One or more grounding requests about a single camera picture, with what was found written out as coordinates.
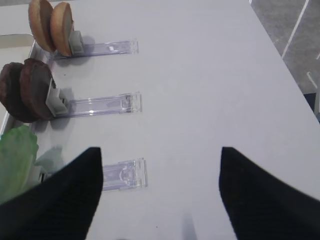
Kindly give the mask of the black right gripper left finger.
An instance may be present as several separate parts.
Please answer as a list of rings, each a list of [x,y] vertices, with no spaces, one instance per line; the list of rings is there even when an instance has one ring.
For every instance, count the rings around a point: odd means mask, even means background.
[[[103,188],[102,153],[89,147],[43,183],[1,204],[2,240],[84,240]]]

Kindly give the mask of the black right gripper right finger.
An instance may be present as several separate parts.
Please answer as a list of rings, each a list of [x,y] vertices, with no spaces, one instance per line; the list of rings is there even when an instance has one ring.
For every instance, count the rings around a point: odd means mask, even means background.
[[[221,150],[219,192],[239,240],[318,240],[320,202],[237,149]]]

